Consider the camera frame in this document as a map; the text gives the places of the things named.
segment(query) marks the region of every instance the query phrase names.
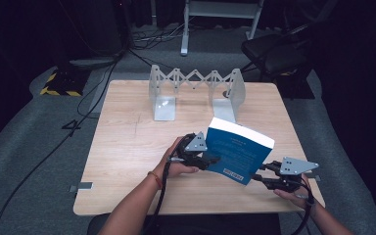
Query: wooden table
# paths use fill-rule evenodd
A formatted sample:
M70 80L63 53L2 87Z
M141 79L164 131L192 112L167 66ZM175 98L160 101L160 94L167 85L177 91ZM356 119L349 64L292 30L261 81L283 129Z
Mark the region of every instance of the wooden table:
M79 215L111 212L156 166L177 136L199 131L207 134L212 117L205 84L195 90L182 85L176 94L175 121L154 121L148 81L112 81L81 179L93 182L93 187L78 190L74 212ZM275 140L267 163L281 162L283 157L306 160L275 85L246 83L246 101L238 111L237 123ZM258 173L276 177L270 170ZM324 204L316 182L310 180L310 184L314 197ZM155 210L159 195L160 191L150 213ZM168 180L160 214L297 210L261 182L252 180L243 186L223 175L200 171Z

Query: book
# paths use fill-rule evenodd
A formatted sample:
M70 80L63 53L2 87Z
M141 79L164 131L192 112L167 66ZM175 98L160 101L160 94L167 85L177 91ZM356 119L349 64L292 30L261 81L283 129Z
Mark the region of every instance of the book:
M203 156L219 158L207 170L247 185L274 147L274 140L245 126L214 117Z

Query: gray carpet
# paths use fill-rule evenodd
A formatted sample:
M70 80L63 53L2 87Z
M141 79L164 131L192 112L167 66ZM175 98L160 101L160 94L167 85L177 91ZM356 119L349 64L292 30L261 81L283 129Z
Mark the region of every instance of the gray carpet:
M248 62L240 52L245 30L194 31L187 57L179 56L180 38L135 53L184 72L197 69L203 73L217 70L227 74ZM0 134L0 210L23 178L69 133L61 127L82 118L77 113L78 105L85 114L95 103L93 100L100 96L89 91L100 82L106 69L91 73L84 89L88 96L81 103L83 97L39 95L53 69L44 71L30 84L33 100ZM135 72L149 73L150 68L135 56L126 54L115 67L112 79ZM254 80L258 71L250 71L244 77ZM319 187L327 209L354 234L376 234L376 208L370 192L335 135L320 99L321 86L316 74L312 72L307 80L315 99L284 99L284 103L307 158L320 164L316 173L322 177ZM69 188L80 181L96 125L97 119L87 119L24 183L3 213L0 234L86 233L90 217L72 212L74 194ZM295 213L279 216L282 234L291 234L301 221ZM309 226L311 234L320 234L312 223Z

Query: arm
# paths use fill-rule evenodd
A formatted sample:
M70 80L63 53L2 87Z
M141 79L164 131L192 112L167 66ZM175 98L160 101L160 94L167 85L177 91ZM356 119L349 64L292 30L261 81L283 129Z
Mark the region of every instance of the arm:
M177 146L179 139L166 150L163 158L153 170L153 173L162 180L166 158ZM198 168L174 163L170 165L168 177L180 173L197 172ZM99 234L139 234L148 209L159 190L159 185L153 174L147 175L112 211Z
M310 188L307 177L303 174L303 180ZM296 195L307 195L305 188L298 189L295 194L288 193L282 190L274 190L276 195L283 199L290 200L296 206L304 209L306 206L306 200L298 198ZM315 200L315 205L310 210L310 217L318 227L319 231L324 235L329 234L352 234L348 228L346 228L340 221L338 221L329 211L327 211L321 204Z

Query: hand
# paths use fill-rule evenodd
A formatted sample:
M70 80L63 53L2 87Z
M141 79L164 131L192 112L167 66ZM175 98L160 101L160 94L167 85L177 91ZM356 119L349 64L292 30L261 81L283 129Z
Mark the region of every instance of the hand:
M176 140L173 142L172 146L170 146L166 152L164 152L164 156L162 157L161 161L158 163L158 165L154 169L154 173L156 175L159 175L162 177L162 174L164 172L164 167L167 161L167 157L172 153L172 151L176 148L179 141L182 139L182 137L176 138ZM195 173L198 172L199 169L195 166L186 166L181 163L172 163L169 167L169 174L167 177L175 177L178 176L181 173Z
M303 180L302 183L306 184L307 187L310 189L310 184L309 184L309 181L307 180L306 175L302 174L302 180ZM306 207L306 199L302 197L307 198L308 192L307 192L307 189L304 187L300 187L297 191L293 193L288 193L280 189L273 190L273 193L275 193L277 196L283 199L290 200L294 205L302 209Z

